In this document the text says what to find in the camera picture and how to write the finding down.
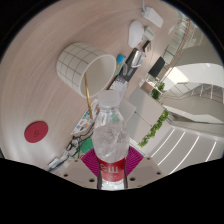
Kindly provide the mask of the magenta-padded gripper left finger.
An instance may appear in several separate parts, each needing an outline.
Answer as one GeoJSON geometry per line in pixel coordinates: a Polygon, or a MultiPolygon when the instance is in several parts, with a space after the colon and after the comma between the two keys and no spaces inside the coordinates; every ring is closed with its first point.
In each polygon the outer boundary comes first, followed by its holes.
{"type": "Polygon", "coordinates": [[[84,188],[96,189],[99,164],[91,149],[80,159],[67,160],[54,174],[84,188]]]}

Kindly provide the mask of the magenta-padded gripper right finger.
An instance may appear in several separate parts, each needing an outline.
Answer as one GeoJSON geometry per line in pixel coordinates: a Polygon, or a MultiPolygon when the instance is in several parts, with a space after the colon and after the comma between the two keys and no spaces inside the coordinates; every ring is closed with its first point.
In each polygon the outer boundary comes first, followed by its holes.
{"type": "Polygon", "coordinates": [[[125,175],[127,189],[146,186],[164,176],[151,157],[144,156],[133,147],[129,147],[125,163],[125,175]]]}

